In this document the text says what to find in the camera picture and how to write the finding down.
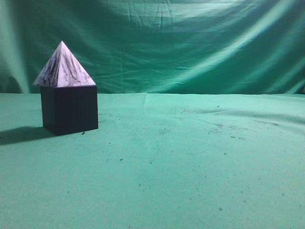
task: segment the green floor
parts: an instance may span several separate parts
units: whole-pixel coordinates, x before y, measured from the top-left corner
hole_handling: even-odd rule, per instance
[[[304,229],[305,95],[99,94],[54,137],[0,94],[0,229]]]

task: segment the marble pyramid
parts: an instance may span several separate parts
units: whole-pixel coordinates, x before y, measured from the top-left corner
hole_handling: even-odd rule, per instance
[[[58,88],[96,84],[66,44],[61,41],[33,85]]]

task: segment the pyramid on cube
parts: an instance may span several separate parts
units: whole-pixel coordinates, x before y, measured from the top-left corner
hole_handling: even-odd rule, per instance
[[[40,86],[42,122],[55,135],[98,128],[97,86],[64,42],[33,85]]]

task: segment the black cube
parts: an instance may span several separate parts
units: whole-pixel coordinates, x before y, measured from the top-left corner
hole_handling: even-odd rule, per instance
[[[41,87],[43,127],[55,135],[98,129],[96,86]]]

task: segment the green backdrop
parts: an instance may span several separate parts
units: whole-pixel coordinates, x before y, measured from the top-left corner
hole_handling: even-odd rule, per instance
[[[0,92],[32,83],[64,41],[100,93],[293,94],[303,0],[0,0]]]

